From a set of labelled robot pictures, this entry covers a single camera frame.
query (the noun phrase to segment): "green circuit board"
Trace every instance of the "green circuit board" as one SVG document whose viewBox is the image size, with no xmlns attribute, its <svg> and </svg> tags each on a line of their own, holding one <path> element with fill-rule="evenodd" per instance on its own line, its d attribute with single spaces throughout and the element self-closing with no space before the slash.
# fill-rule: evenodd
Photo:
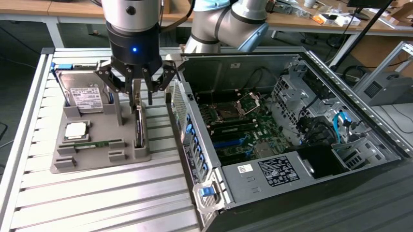
<svg viewBox="0 0 413 232">
<path fill-rule="evenodd" d="M 237 101 L 199 105 L 223 166 L 281 154 L 291 146 L 263 100 L 249 92 L 241 96 Z"/>
</svg>

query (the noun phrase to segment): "black pole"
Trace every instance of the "black pole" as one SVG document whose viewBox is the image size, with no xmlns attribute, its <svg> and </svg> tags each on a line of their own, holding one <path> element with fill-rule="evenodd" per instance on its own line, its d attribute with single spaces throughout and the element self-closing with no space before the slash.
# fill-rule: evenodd
<svg viewBox="0 0 413 232">
<path fill-rule="evenodd" d="M 335 65 L 332 65 L 330 67 L 330 69 L 335 72 L 340 63 L 343 62 L 343 60 L 347 58 L 350 52 L 352 51 L 352 49 L 355 48 L 356 44 L 359 43 L 362 37 L 366 35 L 367 31 L 370 30 L 372 24 L 375 23 L 375 21 L 378 20 L 378 18 L 380 17 L 380 14 L 386 11 L 388 5 L 391 4 L 392 0 L 388 0 L 388 2 L 386 3 L 386 5 L 383 7 L 379 8 L 376 14 L 374 15 L 374 17 L 371 18 L 368 24 L 366 25 L 364 29 L 362 30 L 362 32 L 359 33 L 359 35 L 356 36 L 356 39 L 354 40 L 352 44 L 350 45 L 347 51 L 344 52 L 344 54 L 342 55 L 342 57 L 339 58 L 338 62 Z"/>
</svg>

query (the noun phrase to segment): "gray floor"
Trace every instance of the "gray floor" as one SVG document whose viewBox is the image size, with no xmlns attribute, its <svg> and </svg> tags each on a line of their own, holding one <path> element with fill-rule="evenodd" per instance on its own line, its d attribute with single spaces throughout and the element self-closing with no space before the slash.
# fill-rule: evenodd
<svg viewBox="0 0 413 232">
<path fill-rule="evenodd" d="M 7 29 L 37 51 L 42 47 L 53 46 L 44 24 L 30 22 L 10 24 L 0 21 L 0 26 Z M 60 29 L 66 47 L 106 47 L 108 40 L 102 25 L 94 25 L 93 28 L 101 32 L 101 35 L 89 36 L 85 25 L 62 24 Z M 188 29 L 179 28 L 177 35 L 175 31 L 162 35 L 161 46 L 176 46 L 173 37 L 183 40 L 184 36 L 181 35 L 188 35 Z M 322 59 L 330 50 L 324 44 L 326 36 L 319 35 L 316 46 L 304 46 Z M 277 38 L 301 45 L 301 37 L 297 33 L 280 33 Z M 283 42 L 271 40 L 269 34 L 267 34 L 261 45 L 285 46 Z M 1 31 L 0 56 L 33 66 L 37 63 L 37 55 Z M 356 64 L 356 61 L 348 58 L 342 66 L 352 64 Z M 10 141 L 14 137 L 33 72 L 31 68 L 0 58 L 0 122 L 9 126 L 0 144 Z M 2 164 L 6 162 L 9 149 L 10 146 L 0 149 L 0 163 Z M 413 231 L 411 177 L 413 163 L 406 162 L 350 192 L 281 213 L 271 220 L 263 221 L 260 225 L 245 227 L 243 231 Z"/>
</svg>

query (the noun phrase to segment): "metal slats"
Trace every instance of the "metal slats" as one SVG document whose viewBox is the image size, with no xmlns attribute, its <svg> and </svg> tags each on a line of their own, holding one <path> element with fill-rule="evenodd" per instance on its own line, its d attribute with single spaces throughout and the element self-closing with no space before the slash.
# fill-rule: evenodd
<svg viewBox="0 0 413 232">
<path fill-rule="evenodd" d="M 53 62 L 96 62 L 109 51 L 56 52 Z M 141 85 L 146 103 L 146 87 Z M 199 231 L 162 94 L 146 106 L 148 162 L 50 174 L 52 152 L 64 98 L 48 75 L 30 139 L 10 230 L 45 231 Z"/>
</svg>

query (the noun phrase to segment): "power supply label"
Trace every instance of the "power supply label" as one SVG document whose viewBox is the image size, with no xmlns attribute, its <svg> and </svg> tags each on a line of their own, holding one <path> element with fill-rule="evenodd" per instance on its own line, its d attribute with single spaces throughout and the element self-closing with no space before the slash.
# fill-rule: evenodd
<svg viewBox="0 0 413 232">
<path fill-rule="evenodd" d="M 70 88 L 70 92 L 78 109 L 102 107 L 98 88 Z"/>
<path fill-rule="evenodd" d="M 259 161 L 257 165 L 265 180 L 272 187 L 299 180 L 299 177 L 285 156 L 280 156 L 265 161 Z"/>
</svg>

